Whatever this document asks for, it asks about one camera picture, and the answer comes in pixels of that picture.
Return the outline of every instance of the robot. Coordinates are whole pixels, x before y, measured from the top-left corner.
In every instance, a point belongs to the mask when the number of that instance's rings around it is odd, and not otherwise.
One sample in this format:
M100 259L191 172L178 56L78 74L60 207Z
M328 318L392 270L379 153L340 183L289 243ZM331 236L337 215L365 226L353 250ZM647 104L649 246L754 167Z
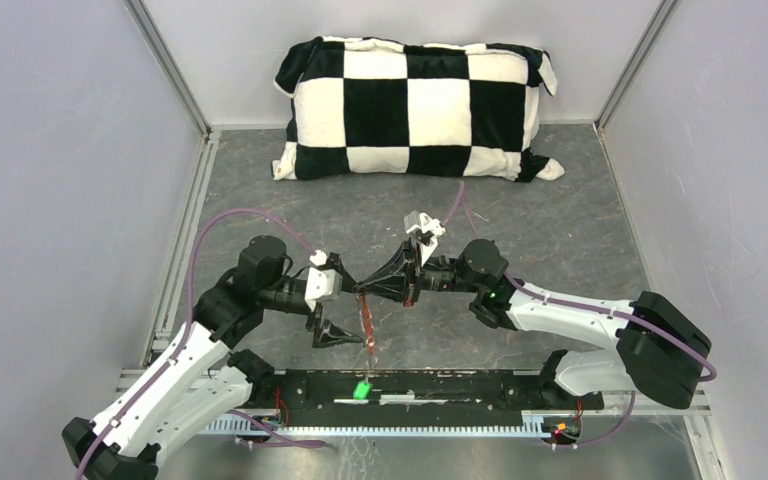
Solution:
M686 409L699 381L715 375L702 375L703 365L710 366L710 340L657 293L615 301L551 292L508 274L508 261L490 240L473 240L457 258L435 257L445 232L438 220L412 212L405 231L408 239L392 258L362 281L349 274L340 255L323 251L311 256L306 278L301 271L288 276L284 242L267 235L252 239L237 265L202 293L192 322L139 380L92 419L74 418L63 429L79 476L154 479L170 455L206 425L234 409L274 407L277 389L298 392L288 400L288 411L300 424L407 425L422 432L476 422L514 425L523 410L598 410L604 408L601 392L611 391L636 390ZM341 294L373 295L410 307L422 292L473 294L468 308L489 328L549 332L599 349L553 352L539 374L530 376L510 370L276 371L250 350L234 352L266 310L305 316L313 348L365 343L323 317L329 302ZM229 354L217 375L184 395ZM351 398L347 392L359 381L374 388L363 393L366 398ZM453 401L465 395L470 401ZM385 401L393 397L412 408L406 412Z

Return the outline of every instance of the green tag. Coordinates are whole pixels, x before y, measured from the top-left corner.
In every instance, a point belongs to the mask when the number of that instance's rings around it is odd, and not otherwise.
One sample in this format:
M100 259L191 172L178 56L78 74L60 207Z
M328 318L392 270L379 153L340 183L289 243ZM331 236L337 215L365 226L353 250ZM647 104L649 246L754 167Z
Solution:
M355 393L352 394L352 397L355 400L366 400L367 397L369 397L370 390L372 390L372 384L366 380L363 380L358 382L357 386L355 387Z

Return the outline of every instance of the cushion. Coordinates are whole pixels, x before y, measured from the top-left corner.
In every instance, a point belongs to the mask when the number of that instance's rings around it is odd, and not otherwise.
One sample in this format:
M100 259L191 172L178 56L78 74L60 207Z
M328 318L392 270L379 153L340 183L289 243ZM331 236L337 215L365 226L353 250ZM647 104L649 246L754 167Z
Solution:
M314 38L293 46L275 77L292 119L273 178L557 178L561 165L530 148L540 85L554 95L549 54L521 45Z

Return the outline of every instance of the robotic arm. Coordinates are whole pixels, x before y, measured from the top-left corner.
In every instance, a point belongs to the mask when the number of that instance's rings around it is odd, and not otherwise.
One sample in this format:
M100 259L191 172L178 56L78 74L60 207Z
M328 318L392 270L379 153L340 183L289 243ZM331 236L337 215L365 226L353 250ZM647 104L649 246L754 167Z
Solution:
M550 332L598 347L580 353L556 351L549 357L539 375L538 393L529 400L536 396L541 405L557 407L591 392L637 389L673 408L689 406L702 366L623 318L644 318L707 357L707 337L660 295L643 292L631 302L550 292L506 275L508 262L489 240L470 242L458 258L432 257L445 229L425 214L413 212L405 220L410 239L360 282L345 270L339 255L321 251L311 257L306 280L299 274L289 277L286 245L271 236L254 238L240 253L237 266L199 298L190 336L177 359L172 352L184 341L183 328L122 397L92 420L75 418L66 426L62 436L73 464L79 465L108 429L89 460L86 477L155 478L169 456L207 424L250 399L268 396L258 389L269 388L275 370L249 350L230 355L216 376L184 396L205 370L263 322L265 310L305 315L314 348L363 343L322 316L324 305L341 292L376 295L406 307L414 305L422 291L471 293L475 298L470 311L490 328ZM148 379L162 366L165 372L149 388ZM123 403L134 396L136 403L116 420ZM512 408L519 408L514 403Z

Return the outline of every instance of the gray tile floor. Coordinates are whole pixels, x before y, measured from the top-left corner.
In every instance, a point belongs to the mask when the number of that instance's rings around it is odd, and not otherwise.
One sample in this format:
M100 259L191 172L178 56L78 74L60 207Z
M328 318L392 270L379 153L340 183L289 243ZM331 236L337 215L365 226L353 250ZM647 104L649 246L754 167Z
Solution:
M646 281L614 180L592 127L544 125L535 152L558 159L567 174L529 184L469 178L467 198L478 227L496 240L515 275L551 290L598 298L636 298ZM202 223L233 207L259 207L280 216L315 248L342 254L349 272L364 278L390 258L405 237L412 210L443 218L456 179L368 174L312 182L271 180L270 161L283 150L280 130L229 131L220 137ZM196 291L236 264L239 251L259 234L285 239L296 265L306 255L274 225L237 217L217 226L201 249ZM457 256L472 239L459 215L437 250ZM410 309L371 303L379 367L535 368L559 348L583 344L542 333L491 330L468 311L471 297L425 293ZM360 333L353 297L329 305L325 316ZM360 345L310 348L304 319L268 313L242 342L276 368L363 368Z

